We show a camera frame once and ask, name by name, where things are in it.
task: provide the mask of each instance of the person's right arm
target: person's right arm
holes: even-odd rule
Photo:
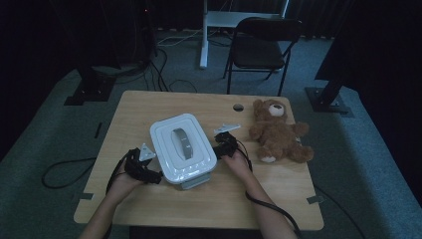
[[[251,197],[276,205],[249,169],[244,155],[236,151],[232,157],[225,155],[222,156],[222,159],[227,163],[233,173],[239,177]],[[252,207],[254,208],[261,233],[265,239],[297,238],[292,226],[283,214],[257,203],[252,203]]]

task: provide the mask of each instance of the container lid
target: container lid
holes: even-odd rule
[[[192,114],[157,121],[149,132],[164,176],[171,183],[198,177],[217,164],[214,150]]]

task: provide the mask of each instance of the chair seat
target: chair seat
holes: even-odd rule
[[[238,68],[280,69],[285,64],[278,42],[242,37],[236,39],[232,50],[233,63]]]

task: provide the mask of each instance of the gray floor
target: gray floor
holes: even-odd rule
[[[191,33],[165,36],[173,34],[184,37]],[[229,43],[228,39],[215,35],[211,39]],[[321,231],[304,232],[304,237],[361,238],[333,198],[366,238],[422,238],[422,210],[358,94],[347,88],[340,91],[342,100],[352,111],[351,118],[316,113],[312,109],[305,88],[326,85],[325,81],[314,78],[330,43],[324,39],[301,39],[295,45],[282,92],[291,101],[296,120],[311,126],[302,141],[315,149],[316,156],[309,162],[311,175],[316,186],[329,195],[317,190],[325,198],[320,205],[325,225]],[[208,67],[201,70],[200,46],[195,39],[161,42],[160,49],[166,53],[167,61],[163,66],[164,54],[159,51],[153,63],[158,69],[163,67],[162,77],[170,91],[225,94],[226,80],[221,76],[228,48],[210,44]],[[98,69],[117,73],[110,68]],[[232,94],[274,96],[279,75],[263,82],[262,75],[238,73],[233,79]],[[126,90],[159,91],[157,80],[153,68],[143,74],[120,77],[108,102],[85,103],[79,107],[64,106],[80,81],[77,72],[70,72],[57,83],[0,164],[0,238],[76,238],[81,233],[84,225],[75,223],[73,215],[88,175],[56,190],[44,187],[41,177],[55,162],[96,156],[121,94]],[[99,123],[105,126],[97,132]],[[61,166],[47,180],[55,185],[65,183],[89,165],[87,161]],[[111,238],[127,237],[127,227],[113,227]]]

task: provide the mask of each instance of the teddy bear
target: teddy bear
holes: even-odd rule
[[[305,122],[287,124],[286,106],[276,100],[253,102],[255,124],[249,128],[251,139],[260,143],[258,157],[265,162],[274,162],[284,157],[295,162],[306,162],[314,157],[310,146],[303,146],[299,137],[308,133]]]

